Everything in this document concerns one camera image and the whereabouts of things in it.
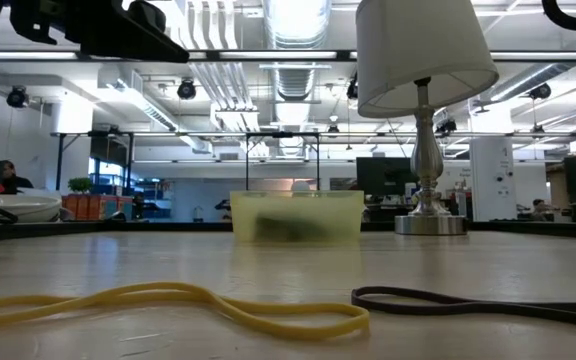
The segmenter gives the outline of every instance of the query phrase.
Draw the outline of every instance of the translucent yellow container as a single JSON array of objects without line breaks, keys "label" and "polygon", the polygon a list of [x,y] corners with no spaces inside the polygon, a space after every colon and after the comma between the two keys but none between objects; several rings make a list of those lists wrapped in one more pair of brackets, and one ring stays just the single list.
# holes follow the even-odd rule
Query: translucent yellow container
[{"label": "translucent yellow container", "polygon": [[358,241],[362,191],[234,191],[237,241]]}]

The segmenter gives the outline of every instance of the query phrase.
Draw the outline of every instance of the lamp base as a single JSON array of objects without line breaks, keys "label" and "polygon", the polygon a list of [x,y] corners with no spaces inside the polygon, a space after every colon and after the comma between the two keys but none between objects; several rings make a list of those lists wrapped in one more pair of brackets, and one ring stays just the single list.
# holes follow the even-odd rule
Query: lamp base
[{"label": "lamp base", "polygon": [[399,235],[455,236],[466,235],[463,216],[397,216],[395,233]]}]

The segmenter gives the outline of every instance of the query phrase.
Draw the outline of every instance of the potted plant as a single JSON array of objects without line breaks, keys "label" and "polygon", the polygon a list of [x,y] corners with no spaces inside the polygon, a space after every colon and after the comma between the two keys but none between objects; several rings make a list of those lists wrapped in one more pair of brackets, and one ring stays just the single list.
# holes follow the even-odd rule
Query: potted plant
[{"label": "potted plant", "polygon": [[75,194],[87,194],[92,190],[92,180],[89,178],[73,178],[68,180],[68,188]]}]

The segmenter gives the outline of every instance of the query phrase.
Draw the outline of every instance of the table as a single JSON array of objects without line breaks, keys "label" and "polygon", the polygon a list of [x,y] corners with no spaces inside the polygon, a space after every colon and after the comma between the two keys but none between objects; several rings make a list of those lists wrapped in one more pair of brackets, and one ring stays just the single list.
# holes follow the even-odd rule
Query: table
[{"label": "table", "polygon": [[[183,281],[234,298],[348,302],[362,285],[477,299],[576,301],[576,239],[371,233],[357,244],[238,244],[231,233],[93,233],[0,242],[0,296]],[[319,324],[336,316],[273,317]],[[77,313],[0,329],[0,359],[576,359],[576,327],[536,319],[371,314],[326,343],[248,331],[195,305]]]}]

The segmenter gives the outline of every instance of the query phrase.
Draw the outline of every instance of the silver lamp stem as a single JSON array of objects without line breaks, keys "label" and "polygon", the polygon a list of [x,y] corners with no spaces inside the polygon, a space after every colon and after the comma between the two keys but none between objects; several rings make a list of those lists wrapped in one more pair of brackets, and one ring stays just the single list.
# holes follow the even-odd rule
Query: silver lamp stem
[{"label": "silver lamp stem", "polygon": [[419,107],[415,113],[417,142],[411,158],[411,167],[412,172],[419,177],[421,190],[417,208],[410,213],[412,216],[449,215],[435,196],[437,179],[444,172],[444,162],[433,131],[432,119],[435,109],[429,105],[428,84],[430,80],[426,78],[415,81]]}]

